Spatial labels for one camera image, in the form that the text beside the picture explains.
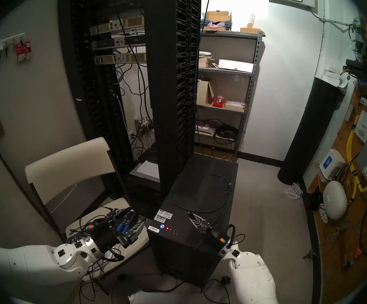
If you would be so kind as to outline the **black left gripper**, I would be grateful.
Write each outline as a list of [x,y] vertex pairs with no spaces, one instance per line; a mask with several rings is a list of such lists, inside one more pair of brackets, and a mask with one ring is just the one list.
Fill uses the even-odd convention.
[[91,238],[102,253],[110,251],[118,244],[127,248],[138,239],[145,228],[144,221],[138,221],[130,228],[130,217],[125,216],[128,212],[130,212],[130,207],[110,208],[107,217],[93,221],[94,230]]

